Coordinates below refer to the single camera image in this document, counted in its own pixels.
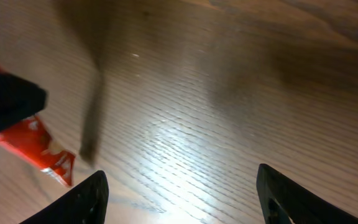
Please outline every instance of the wood grain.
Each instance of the wood grain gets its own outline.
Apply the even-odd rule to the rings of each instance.
[[[261,162],[358,217],[358,0],[92,4],[105,33],[0,0],[0,63],[49,91],[41,116],[78,153],[103,48],[99,152],[74,175],[108,174],[106,223],[263,223]],[[0,223],[67,190],[0,148]]]

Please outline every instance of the red object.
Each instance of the red object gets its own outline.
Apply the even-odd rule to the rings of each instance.
[[[52,139],[38,116],[31,116],[0,132],[0,145],[62,184],[72,186],[75,155]]]

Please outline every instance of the brown wooden tabletop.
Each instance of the brown wooden tabletop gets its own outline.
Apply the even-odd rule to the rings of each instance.
[[[97,138],[106,223],[263,223],[262,162],[358,217],[358,0],[0,0],[0,64]],[[67,191],[0,148],[0,223]]]

